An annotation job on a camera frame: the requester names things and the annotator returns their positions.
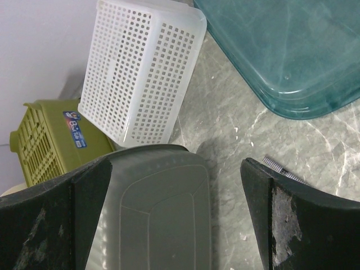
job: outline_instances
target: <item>marble countertop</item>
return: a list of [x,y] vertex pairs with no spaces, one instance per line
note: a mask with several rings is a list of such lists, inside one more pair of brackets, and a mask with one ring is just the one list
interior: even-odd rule
[[269,155],[313,187],[359,200],[360,101],[296,121],[265,108],[209,33],[171,143],[204,157],[211,170],[214,270],[263,269],[240,164]]

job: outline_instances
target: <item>sticker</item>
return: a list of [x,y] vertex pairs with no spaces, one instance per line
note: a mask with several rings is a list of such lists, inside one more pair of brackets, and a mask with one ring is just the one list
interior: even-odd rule
[[81,133],[78,121],[81,121],[81,116],[76,111],[64,111],[63,115],[65,117],[67,126],[70,129],[71,135],[75,142],[77,148],[87,147],[85,138]]

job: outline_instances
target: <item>green plastic basket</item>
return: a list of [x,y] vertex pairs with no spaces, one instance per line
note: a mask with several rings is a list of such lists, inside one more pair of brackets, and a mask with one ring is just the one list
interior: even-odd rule
[[111,141],[77,112],[79,100],[38,100],[28,107],[10,150],[20,159],[28,187],[113,152]]

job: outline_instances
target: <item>gray plastic lid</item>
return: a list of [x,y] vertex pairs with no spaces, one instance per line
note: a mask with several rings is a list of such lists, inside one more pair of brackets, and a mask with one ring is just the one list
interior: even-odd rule
[[274,113],[310,119],[360,97],[360,1],[194,0]]

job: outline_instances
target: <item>label on green basket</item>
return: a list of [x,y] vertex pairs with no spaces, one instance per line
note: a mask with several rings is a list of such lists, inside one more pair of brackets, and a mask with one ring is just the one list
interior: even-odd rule
[[70,129],[71,135],[77,148],[87,147],[85,138],[81,133],[78,121],[81,121],[80,114],[76,111],[64,111],[63,112],[67,126]]

